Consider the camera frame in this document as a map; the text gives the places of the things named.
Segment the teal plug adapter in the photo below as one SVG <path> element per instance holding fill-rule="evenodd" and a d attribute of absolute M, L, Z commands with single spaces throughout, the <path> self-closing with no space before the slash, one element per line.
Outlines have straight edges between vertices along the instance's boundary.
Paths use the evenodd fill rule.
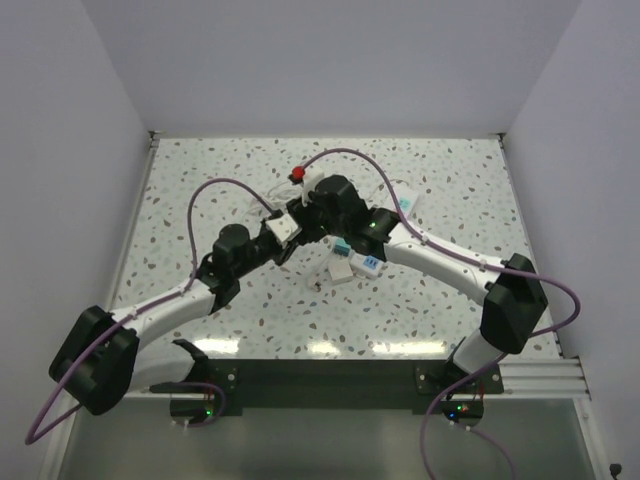
<path fill-rule="evenodd" d="M 349 257 L 351 246 L 342 238 L 336 238 L 333 243 L 332 252 L 341 257 Z"/>

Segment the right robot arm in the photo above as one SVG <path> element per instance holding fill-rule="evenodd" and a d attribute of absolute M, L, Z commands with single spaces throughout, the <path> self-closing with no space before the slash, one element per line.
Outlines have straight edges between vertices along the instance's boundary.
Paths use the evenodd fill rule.
<path fill-rule="evenodd" d="M 434 382 L 469 392 L 481 380 L 480 369 L 503 354 L 522 352 L 548 306 L 528 258 L 482 257 L 453 244 L 428 242 L 425 234 L 402 223 L 398 213 L 368 207 L 342 175 L 297 167 L 289 179 L 302 188 L 301 196 L 286 205 L 301 228 L 296 241 L 339 237 L 360 255 L 433 277 L 481 307 L 479 327 L 455 347 Z"/>

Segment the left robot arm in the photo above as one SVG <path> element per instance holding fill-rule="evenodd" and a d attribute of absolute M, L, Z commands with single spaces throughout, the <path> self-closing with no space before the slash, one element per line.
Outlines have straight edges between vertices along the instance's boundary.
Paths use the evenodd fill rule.
<path fill-rule="evenodd" d="M 193 276 L 144 304 L 82 312 L 54 357 L 49 376 L 93 415 L 113 408 L 134 383 L 136 357 L 150 343 L 215 313 L 239 293 L 239 279 L 269 261 L 284 262 L 301 232 L 289 216 L 266 220 L 252 238 L 224 227 Z"/>

